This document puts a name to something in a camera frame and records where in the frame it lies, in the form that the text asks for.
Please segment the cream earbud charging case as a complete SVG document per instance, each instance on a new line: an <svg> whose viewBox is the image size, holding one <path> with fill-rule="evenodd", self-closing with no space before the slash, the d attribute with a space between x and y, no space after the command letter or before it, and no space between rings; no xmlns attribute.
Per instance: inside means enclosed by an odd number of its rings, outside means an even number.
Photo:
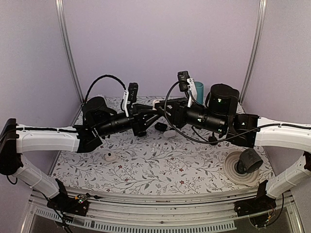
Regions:
<svg viewBox="0 0 311 233"><path fill-rule="evenodd" d="M157 103L159 103L160 102L160 100L153 100L153 102L152 102L152 106L153 106L153 108L155 109L155 105L157 104Z"/></svg>

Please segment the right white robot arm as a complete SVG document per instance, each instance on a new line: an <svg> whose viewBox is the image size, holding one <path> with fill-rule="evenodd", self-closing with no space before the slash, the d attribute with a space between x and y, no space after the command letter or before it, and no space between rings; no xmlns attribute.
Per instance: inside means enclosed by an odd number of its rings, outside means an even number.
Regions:
<svg viewBox="0 0 311 233"><path fill-rule="evenodd" d="M276 199L311 176L311 127L271 120L252 114L237 114L239 92L226 84L214 84L205 106L188 99L153 101L153 107L178 131L186 124L225 137L233 145L253 148L272 146L302 150L304 153L289 168L265 181L262 193L252 199L251 207L261 212Z"/></svg>

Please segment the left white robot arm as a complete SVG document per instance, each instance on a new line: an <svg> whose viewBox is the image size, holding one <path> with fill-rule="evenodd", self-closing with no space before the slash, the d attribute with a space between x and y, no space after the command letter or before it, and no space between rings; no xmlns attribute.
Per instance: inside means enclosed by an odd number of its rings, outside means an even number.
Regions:
<svg viewBox="0 0 311 233"><path fill-rule="evenodd" d="M65 128L29 127L18 125L14 118L8 119L0 134L0 173L24 181L67 211L72 200L63 183L43 173L22 154L45 150L92 152L106 136L115 133L132 130L135 136L144 136L160 118L154 107L143 104L126 105L123 112L117 113L101 96L87 101L82 113L82 125Z"/></svg>

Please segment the black open earbud case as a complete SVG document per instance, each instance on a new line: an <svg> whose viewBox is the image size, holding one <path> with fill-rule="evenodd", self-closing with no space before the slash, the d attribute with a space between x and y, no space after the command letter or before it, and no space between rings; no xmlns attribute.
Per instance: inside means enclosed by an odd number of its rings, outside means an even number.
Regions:
<svg viewBox="0 0 311 233"><path fill-rule="evenodd" d="M161 122L157 122L157 123L155 124L155 129L158 130L158 131L160 131L160 132L165 132L166 129L167 129L167 127L168 127L168 126L167 126L166 124L161 123Z"/></svg>

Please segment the black round earbud case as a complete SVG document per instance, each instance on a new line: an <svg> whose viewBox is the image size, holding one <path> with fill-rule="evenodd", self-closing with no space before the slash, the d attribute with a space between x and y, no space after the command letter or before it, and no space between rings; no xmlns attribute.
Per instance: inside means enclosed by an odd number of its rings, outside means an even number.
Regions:
<svg viewBox="0 0 311 233"><path fill-rule="evenodd" d="M138 137L143 137L143 136L145 136L146 134L147 134L146 131L139 131L139 132L137 133L137 136L138 136Z"/></svg>

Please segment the white oval earbud case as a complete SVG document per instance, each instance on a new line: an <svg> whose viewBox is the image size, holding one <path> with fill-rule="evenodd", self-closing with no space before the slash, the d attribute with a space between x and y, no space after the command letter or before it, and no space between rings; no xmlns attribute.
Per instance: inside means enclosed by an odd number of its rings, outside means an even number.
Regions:
<svg viewBox="0 0 311 233"><path fill-rule="evenodd" d="M174 136L176 136L176 131L174 131L174 130L165 131L165 132L163 133L163 136L164 136L165 138L174 137Z"/></svg>

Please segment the black small earbud case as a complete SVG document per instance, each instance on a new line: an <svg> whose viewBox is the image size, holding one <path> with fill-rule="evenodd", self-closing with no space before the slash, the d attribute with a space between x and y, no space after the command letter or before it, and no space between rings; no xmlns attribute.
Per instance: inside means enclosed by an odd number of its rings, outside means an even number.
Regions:
<svg viewBox="0 0 311 233"><path fill-rule="evenodd" d="M208 138L208 141L209 141L209 143L210 143L212 146L217 145L217 138L214 137L214 136L210 136L210 137Z"/></svg>

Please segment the white case with black dot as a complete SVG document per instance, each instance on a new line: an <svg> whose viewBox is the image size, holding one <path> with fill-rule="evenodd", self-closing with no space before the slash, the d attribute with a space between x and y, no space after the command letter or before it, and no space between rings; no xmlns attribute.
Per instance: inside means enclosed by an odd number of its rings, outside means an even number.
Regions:
<svg viewBox="0 0 311 233"><path fill-rule="evenodd" d="M106 153L104 155L104 159L107 161L107 162L112 162L112 161L115 161L116 160L116 155L114 153Z"/></svg>

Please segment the teal vase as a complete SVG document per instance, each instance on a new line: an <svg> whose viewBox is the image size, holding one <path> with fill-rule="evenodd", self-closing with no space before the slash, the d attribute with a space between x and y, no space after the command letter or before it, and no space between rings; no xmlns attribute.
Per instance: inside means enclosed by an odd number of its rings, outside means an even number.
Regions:
<svg viewBox="0 0 311 233"><path fill-rule="evenodd" d="M194 84L197 92L196 101L202 105L204 99L204 84L197 81L195 81Z"/></svg>

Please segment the floral patterned table mat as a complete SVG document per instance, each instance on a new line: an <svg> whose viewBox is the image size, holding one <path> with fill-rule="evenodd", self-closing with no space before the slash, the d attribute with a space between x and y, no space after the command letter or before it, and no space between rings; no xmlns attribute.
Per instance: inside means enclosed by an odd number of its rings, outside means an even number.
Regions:
<svg viewBox="0 0 311 233"><path fill-rule="evenodd" d="M65 186L94 191L139 195L181 195L243 189L225 175L228 142L198 144L181 135L165 138L154 127L144 137L132 131L103 140L90 153L60 153L52 176ZM116 160L107 162L106 153Z"/></svg>

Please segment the dark grey mug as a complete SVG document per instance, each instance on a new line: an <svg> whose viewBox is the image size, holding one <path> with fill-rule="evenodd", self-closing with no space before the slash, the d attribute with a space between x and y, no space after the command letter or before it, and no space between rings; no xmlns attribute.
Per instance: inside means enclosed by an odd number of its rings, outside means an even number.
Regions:
<svg viewBox="0 0 311 233"><path fill-rule="evenodd" d="M243 151L236 165L236 171L239 174L252 173L258 170L263 164L263 160L254 149Z"/></svg>

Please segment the white ribbed plate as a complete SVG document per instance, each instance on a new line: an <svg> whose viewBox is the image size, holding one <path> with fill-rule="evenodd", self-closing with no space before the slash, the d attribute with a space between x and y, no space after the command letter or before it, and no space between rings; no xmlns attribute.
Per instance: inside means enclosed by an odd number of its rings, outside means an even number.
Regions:
<svg viewBox="0 0 311 233"><path fill-rule="evenodd" d="M240 154L238 150L230 150L224 161L223 170L230 181L238 185L249 187L257 186L259 181L259 169L252 173L239 174L235 170L235 164L238 162Z"/></svg>

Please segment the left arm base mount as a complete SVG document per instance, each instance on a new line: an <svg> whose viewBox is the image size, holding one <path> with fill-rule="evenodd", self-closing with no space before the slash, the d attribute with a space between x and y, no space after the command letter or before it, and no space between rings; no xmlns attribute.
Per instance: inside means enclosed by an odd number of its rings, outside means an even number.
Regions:
<svg viewBox="0 0 311 233"><path fill-rule="evenodd" d="M58 179L55 180L58 184L59 193L53 198L48 198L47 207L73 215L86 216L89 201L82 200L81 195L74 198L69 197L64 184Z"/></svg>

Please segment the left aluminium frame post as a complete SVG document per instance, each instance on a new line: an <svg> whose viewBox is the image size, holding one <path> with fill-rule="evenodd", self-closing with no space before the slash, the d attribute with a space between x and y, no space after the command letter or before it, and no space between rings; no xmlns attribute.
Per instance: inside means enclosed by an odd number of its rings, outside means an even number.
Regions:
<svg viewBox="0 0 311 233"><path fill-rule="evenodd" d="M72 49L70 46L69 33L67 29L65 9L64 9L64 1L55 0L55 6L56 6L56 13L57 13L58 22L59 22L60 33L61 33L62 41L64 44L66 59L68 62L70 75L73 81L73 86L76 91L79 102L83 103L84 95L83 95L82 88L81 88L81 85L78 79L76 66L75 66L75 62L74 62L74 58L72 54Z"/></svg>

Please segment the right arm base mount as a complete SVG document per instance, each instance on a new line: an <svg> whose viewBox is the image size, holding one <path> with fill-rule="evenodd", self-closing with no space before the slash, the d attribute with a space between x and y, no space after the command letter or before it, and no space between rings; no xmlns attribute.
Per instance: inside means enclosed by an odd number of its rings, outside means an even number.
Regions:
<svg viewBox="0 0 311 233"><path fill-rule="evenodd" d="M240 200L234 203L234 211L238 216L256 214L276 208L276 198L267 196L267 183L268 181L265 180L259 184L257 194L254 198Z"/></svg>

